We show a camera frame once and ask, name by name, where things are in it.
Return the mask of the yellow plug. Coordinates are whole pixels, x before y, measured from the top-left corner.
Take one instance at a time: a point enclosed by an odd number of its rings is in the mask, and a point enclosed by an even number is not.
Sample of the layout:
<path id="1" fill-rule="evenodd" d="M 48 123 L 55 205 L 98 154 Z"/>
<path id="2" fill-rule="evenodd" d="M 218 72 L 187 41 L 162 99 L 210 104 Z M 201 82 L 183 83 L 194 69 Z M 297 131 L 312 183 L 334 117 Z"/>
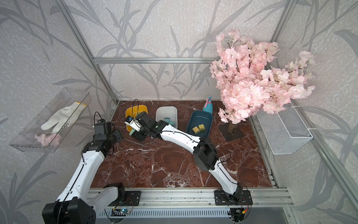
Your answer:
<path id="1" fill-rule="evenodd" d="M 198 128 L 201 132 L 204 132 L 206 130 L 206 128 L 203 124 L 198 125 Z"/>
<path id="2" fill-rule="evenodd" d="M 193 127 L 192 128 L 192 131 L 195 133 L 195 134 L 198 134 L 200 132 L 200 129 L 198 127 Z"/>

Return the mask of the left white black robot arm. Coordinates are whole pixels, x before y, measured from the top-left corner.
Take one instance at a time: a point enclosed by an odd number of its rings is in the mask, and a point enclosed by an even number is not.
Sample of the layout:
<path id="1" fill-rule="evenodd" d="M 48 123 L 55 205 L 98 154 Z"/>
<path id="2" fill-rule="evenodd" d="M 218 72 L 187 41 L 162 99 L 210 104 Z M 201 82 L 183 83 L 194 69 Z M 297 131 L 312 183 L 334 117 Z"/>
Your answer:
<path id="1" fill-rule="evenodd" d="M 100 119 L 94 130 L 93 140 L 85 145 L 70 182 L 55 202 L 45 205 L 42 211 L 44 223 L 94 224 L 99 214 L 112 202 L 127 201 L 122 183 L 109 184 L 97 196 L 88 199 L 98 168 L 114 145 L 124 138 L 114 124 L 105 119 Z"/>

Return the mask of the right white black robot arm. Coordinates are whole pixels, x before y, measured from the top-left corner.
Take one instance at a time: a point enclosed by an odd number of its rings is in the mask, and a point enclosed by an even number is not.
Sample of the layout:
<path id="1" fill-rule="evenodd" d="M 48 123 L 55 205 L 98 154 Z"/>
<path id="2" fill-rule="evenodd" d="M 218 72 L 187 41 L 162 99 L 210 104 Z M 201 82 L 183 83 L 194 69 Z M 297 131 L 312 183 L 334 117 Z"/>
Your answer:
<path id="1" fill-rule="evenodd" d="M 197 167 L 211 173 L 228 196 L 237 200 L 241 197 L 243 187 L 224 168 L 214 144 L 208 137 L 180 131 L 168 122 L 152 119 L 147 112 L 139 113 L 136 118 L 127 116 L 125 123 L 132 127 L 131 136 L 138 141 L 144 141 L 147 137 L 158 138 L 188 150 L 193 154 Z"/>

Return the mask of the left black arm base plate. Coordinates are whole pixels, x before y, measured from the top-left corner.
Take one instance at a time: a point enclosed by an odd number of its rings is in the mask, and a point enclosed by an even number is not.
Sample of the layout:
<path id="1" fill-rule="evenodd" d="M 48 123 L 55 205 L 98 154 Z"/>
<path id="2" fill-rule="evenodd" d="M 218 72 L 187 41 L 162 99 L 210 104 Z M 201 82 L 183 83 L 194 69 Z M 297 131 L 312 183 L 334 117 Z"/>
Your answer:
<path id="1" fill-rule="evenodd" d="M 118 203 L 119 206 L 138 207 L 140 204 L 141 191 L 127 191 L 126 199 Z"/>

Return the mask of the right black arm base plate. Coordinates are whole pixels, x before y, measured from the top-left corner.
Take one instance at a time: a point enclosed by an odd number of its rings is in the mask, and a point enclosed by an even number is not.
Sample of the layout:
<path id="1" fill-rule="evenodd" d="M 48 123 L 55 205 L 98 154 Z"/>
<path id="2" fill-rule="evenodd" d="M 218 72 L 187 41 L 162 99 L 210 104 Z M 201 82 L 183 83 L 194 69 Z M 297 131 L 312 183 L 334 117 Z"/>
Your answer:
<path id="1" fill-rule="evenodd" d="M 227 194 L 221 189 L 214 191 L 215 205 L 240 205 L 251 206 L 253 205 L 252 196 L 249 190 L 244 190 L 240 196 L 235 197 Z"/>

